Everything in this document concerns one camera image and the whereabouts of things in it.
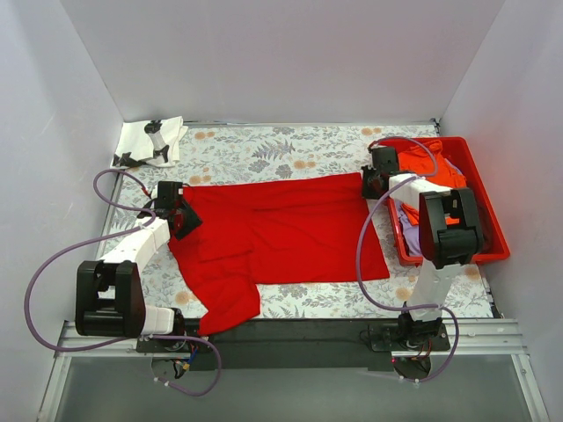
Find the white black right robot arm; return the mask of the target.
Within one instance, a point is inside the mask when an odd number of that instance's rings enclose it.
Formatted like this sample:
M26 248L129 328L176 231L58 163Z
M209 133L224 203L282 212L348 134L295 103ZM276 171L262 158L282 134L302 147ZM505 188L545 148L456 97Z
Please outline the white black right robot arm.
M392 198L418 211L422 265L398 316L398 340L418 349L440 335L444 303L461 267L483 248L484 235L472 189L451 188L411 172L362 167L362 195L378 204Z

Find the red t shirt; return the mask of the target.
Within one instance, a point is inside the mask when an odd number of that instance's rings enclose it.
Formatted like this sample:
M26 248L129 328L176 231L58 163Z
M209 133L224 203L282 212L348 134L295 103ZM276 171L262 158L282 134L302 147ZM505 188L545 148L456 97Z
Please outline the red t shirt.
M202 225L169 249L206 309L199 333L227 331L260 313L260 284L382 280L390 272L358 173L187 188Z

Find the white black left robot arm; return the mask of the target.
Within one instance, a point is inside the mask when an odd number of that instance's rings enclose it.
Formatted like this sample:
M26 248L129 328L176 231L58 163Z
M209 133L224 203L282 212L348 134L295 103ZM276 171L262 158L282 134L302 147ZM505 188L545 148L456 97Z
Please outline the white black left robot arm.
M186 328L175 309L145 303L141 274L158 250L171 239L181 240L202 225L185 201L171 207L157 203L155 214L138 220L126 235L98 261L85 261L77 269L75 323L83 336L138 338L157 335L170 352L187 340Z

